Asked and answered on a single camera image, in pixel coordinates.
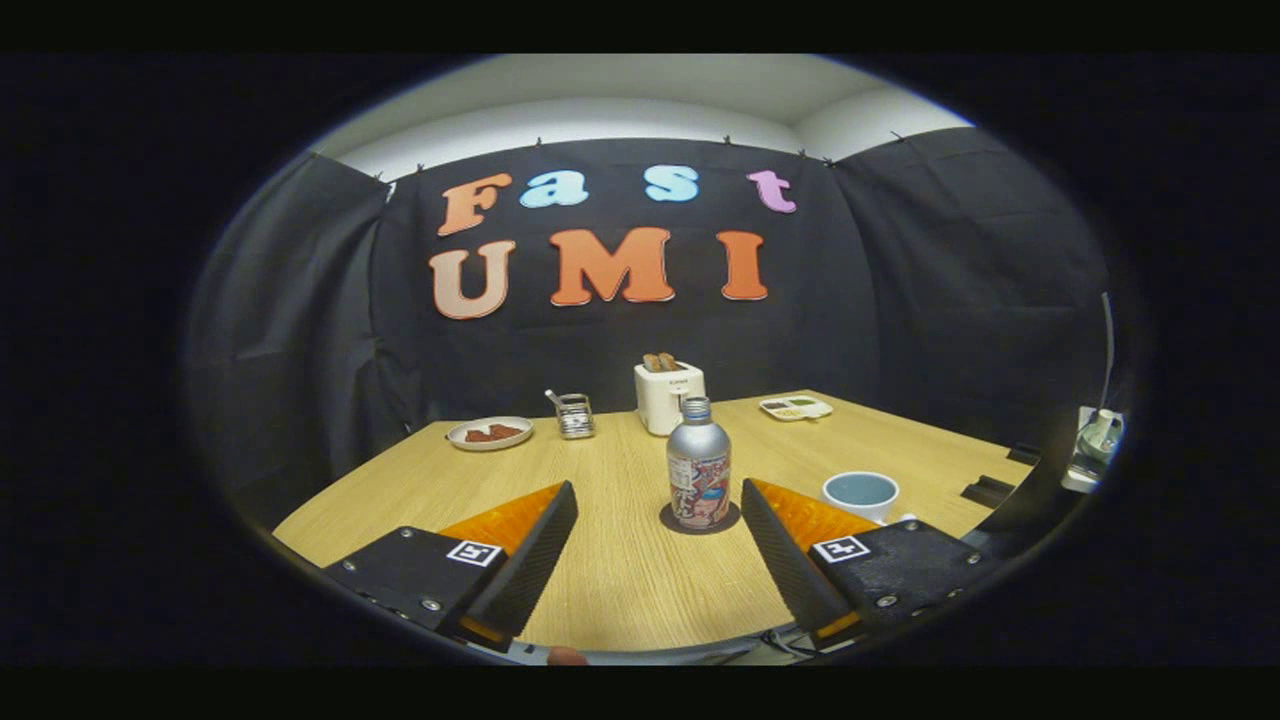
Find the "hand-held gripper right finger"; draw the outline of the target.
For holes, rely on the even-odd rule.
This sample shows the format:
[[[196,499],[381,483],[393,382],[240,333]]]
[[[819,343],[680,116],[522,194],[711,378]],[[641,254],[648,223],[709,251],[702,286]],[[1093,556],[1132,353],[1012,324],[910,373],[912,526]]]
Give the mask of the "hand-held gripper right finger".
[[[818,648],[929,616],[997,568],[992,555],[920,520],[879,525],[765,480],[742,483],[741,512]]]

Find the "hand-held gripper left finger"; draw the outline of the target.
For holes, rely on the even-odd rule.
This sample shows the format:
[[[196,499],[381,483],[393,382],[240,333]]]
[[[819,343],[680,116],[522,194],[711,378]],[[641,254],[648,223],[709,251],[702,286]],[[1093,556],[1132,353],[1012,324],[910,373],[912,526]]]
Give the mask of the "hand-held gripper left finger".
[[[548,486],[440,530],[401,527],[324,571],[443,637],[506,652],[541,597],[579,518],[573,486]]]

